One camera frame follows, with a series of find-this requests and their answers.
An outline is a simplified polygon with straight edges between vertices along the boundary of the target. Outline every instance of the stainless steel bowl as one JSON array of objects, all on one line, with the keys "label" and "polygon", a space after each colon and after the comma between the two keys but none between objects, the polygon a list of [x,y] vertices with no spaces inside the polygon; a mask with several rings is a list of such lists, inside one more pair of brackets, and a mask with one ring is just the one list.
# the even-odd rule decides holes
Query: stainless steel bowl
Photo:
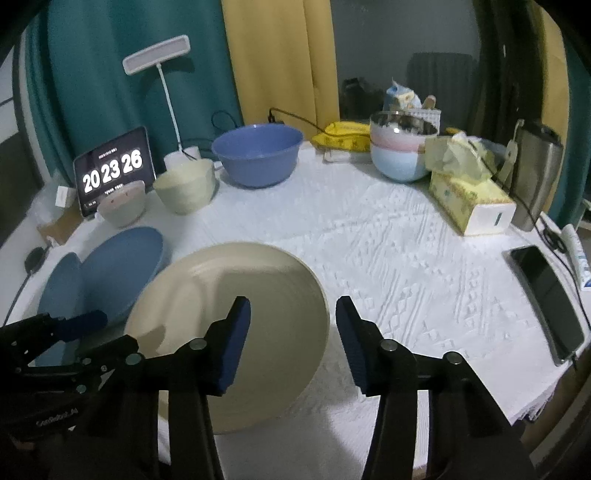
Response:
[{"label": "stainless steel bowl", "polygon": [[435,135],[437,128],[432,123],[411,116],[403,111],[375,112],[370,117],[370,122],[379,127],[391,126],[398,128],[399,132],[411,135]]}]

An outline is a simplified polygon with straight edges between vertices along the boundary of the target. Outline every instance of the blue plate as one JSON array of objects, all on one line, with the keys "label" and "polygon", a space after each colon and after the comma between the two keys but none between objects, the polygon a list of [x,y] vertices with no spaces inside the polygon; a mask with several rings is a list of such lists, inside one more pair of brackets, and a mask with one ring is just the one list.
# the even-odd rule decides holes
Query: blue plate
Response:
[{"label": "blue plate", "polygon": [[[139,294],[169,262],[159,231],[150,227],[125,230],[100,244],[82,263],[74,253],[62,258],[47,281],[38,312],[65,318],[92,310],[105,312],[108,328],[84,338],[81,349],[100,345],[121,335]],[[58,342],[37,357],[35,364],[72,363],[79,345],[78,340]]]},{"label": "blue plate", "polygon": [[[52,317],[72,318],[85,311],[82,264],[75,253],[63,257],[51,272],[39,301],[38,313]],[[61,340],[35,359],[38,367],[70,364],[79,342],[64,343]]]},{"label": "blue plate", "polygon": [[126,321],[144,287],[168,263],[154,228],[131,228],[95,248],[82,263],[86,310],[106,313],[109,326]]}]

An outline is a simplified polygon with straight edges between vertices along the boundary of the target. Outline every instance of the toothpaste tube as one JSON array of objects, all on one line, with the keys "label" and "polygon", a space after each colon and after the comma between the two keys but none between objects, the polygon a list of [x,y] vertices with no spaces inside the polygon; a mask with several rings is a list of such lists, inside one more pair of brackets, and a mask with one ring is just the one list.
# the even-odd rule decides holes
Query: toothpaste tube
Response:
[{"label": "toothpaste tube", "polygon": [[581,290],[591,290],[591,270],[581,240],[571,224],[562,229],[560,238],[569,253],[570,262]]}]

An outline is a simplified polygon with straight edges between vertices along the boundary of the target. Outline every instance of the black cable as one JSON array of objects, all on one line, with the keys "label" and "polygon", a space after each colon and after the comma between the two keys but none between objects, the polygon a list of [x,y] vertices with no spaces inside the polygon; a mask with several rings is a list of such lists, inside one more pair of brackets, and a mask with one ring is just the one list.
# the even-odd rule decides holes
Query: black cable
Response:
[{"label": "black cable", "polygon": [[8,102],[12,102],[12,97],[7,98],[6,100],[3,100],[2,102],[0,102],[0,106],[4,106],[6,105]]},{"label": "black cable", "polygon": [[[498,180],[498,177],[497,177],[496,173],[492,171],[492,169],[486,164],[486,162],[483,161],[482,163],[491,172],[492,181],[496,182]],[[507,190],[507,187],[506,187],[506,185],[503,182],[501,182],[501,187],[503,188],[504,191]],[[538,229],[537,220],[534,218],[534,215],[531,213],[531,210],[530,210],[529,206],[521,198],[519,198],[519,196],[515,192],[513,192],[513,198],[515,200],[519,201],[520,204],[522,204],[523,207],[525,208],[525,211],[527,212],[527,215],[530,217],[531,221],[533,222],[535,231],[538,233],[538,236],[542,240],[542,243],[546,247],[548,247],[548,249],[552,252],[552,254],[556,257],[556,259],[564,267],[564,269],[567,272],[569,272],[570,278],[572,278],[572,280],[573,280],[574,290],[575,290],[575,292],[577,294],[577,299],[579,301],[579,307],[581,308],[581,311],[583,312],[583,316],[585,318],[585,321],[587,322],[587,327],[589,328],[589,332],[591,332],[591,322],[589,322],[589,317],[587,316],[587,312],[585,311],[585,307],[583,306],[583,300],[581,299],[581,294],[579,292],[579,284],[577,282],[577,279],[574,276],[574,274],[571,271],[571,269],[567,266],[567,264],[555,252],[555,250],[559,250],[561,252],[566,252],[566,246],[564,245],[564,242],[560,239],[560,237],[555,232],[553,232],[548,227],[548,224],[540,216],[540,220],[544,224],[544,232],[545,231],[550,231],[551,232],[550,234],[547,234],[546,236],[543,235],[542,232],[540,232],[540,230]]]},{"label": "black cable", "polygon": [[32,274],[31,272],[29,272],[27,274],[27,276],[25,277],[25,280],[22,282],[21,286],[19,287],[18,292],[14,297],[14,300],[10,304],[10,308],[8,309],[8,313],[6,314],[6,318],[4,319],[4,322],[2,324],[3,327],[8,323],[8,319],[10,318],[10,314],[12,313],[14,306],[17,304],[17,300],[21,296],[21,293],[22,293],[23,289],[25,288],[25,285],[27,284],[29,278],[31,278],[31,274]]},{"label": "black cable", "polygon": [[[238,128],[238,122],[236,122],[236,119],[232,116],[232,114],[226,110],[216,110],[214,113],[212,113],[211,117],[209,118],[209,121],[212,124],[212,127],[214,127],[214,129],[219,130],[222,133],[227,132],[228,130],[225,130],[223,128],[221,128],[220,126],[216,125],[215,122],[215,117],[216,115],[220,115],[220,114],[224,114],[226,116],[228,116],[230,118],[230,120],[232,121],[234,128]],[[204,140],[206,142],[209,143],[213,143],[213,140],[211,140],[210,138],[206,138],[206,137],[191,137],[191,138],[186,138],[185,141],[193,141],[193,140]],[[183,152],[183,154],[189,159],[189,160],[198,160],[197,158],[195,158],[194,156],[192,156],[190,153],[188,153],[185,148],[183,147],[183,139],[180,139],[180,142],[178,144],[178,147],[180,149],[181,152]],[[199,148],[199,151],[207,151],[207,152],[211,152],[211,148]]]},{"label": "black cable", "polygon": [[234,128],[238,128],[238,122],[236,122],[236,119],[232,116],[232,114],[230,112],[226,112],[225,110],[216,110],[214,113],[212,113],[212,115],[210,117],[210,121],[216,130],[219,130],[222,133],[226,133],[228,131],[227,129],[217,126],[215,123],[216,115],[220,115],[221,113],[230,117],[230,120],[232,120],[232,123],[234,124]]},{"label": "black cable", "polygon": [[285,110],[281,110],[280,108],[276,108],[274,106],[272,106],[271,108],[269,108],[269,123],[274,124],[277,123],[277,120],[275,119],[275,115],[273,115],[273,112],[279,112],[279,113],[283,113],[284,115],[289,115],[292,116],[293,118],[297,118],[298,120],[301,120],[303,122],[306,122],[307,124],[313,126],[315,129],[317,129],[319,132],[324,133],[324,135],[328,135],[329,137],[335,137],[335,138],[340,138],[340,137],[351,137],[351,136],[362,136],[362,137],[368,137],[369,134],[360,134],[360,133],[351,133],[351,134],[330,134],[328,133],[326,130],[324,130],[323,128],[320,128],[318,125],[316,125],[314,122],[311,122],[310,120],[308,120],[307,118],[304,118],[302,116],[296,115],[295,113],[291,113],[291,112],[286,112]]},{"label": "black cable", "polygon": [[22,289],[25,288],[25,285],[27,284],[27,281],[29,280],[29,278],[31,278],[32,275],[37,273],[39,271],[39,269],[43,266],[43,262],[45,261],[45,257],[47,256],[48,251],[49,251],[49,246],[47,246],[45,248],[36,247],[33,250],[31,250],[29,252],[29,254],[27,255],[27,257],[25,259],[25,272],[27,273],[27,276],[25,277],[25,280],[22,282],[21,286],[19,287],[18,292],[15,295],[14,300],[12,301],[12,303],[10,305],[10,308],[8,309],[8,313],[6,314],[6,318],[4,319],[2,326],[5,326],[8,323],[8,319],[10,318],[10,314],[12,313],[14,306],[17,304],[17,300],[21,296]]}]

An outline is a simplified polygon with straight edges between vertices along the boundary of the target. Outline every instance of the cardboard box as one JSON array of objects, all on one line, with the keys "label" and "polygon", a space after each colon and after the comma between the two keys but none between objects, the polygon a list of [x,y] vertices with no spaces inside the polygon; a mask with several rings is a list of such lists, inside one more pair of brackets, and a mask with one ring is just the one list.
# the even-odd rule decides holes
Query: cardboard box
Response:
[{"label": "cardboard box", "polygon": [[58,244],[63,245],[74,233],[74,230],[78,228],[78,225],[82,223],[82,220],[80,206],[76,202],[65,209],[64,214],[55,222],[39,225],[37,230],[46,241],[49,241],[48,237],[51,237]]},{"label": "cardboard box", "polygon": [[503,233],[515,213],[515,202],[492,180],[472,185],[433,172],[429,191],[466,236]]}]

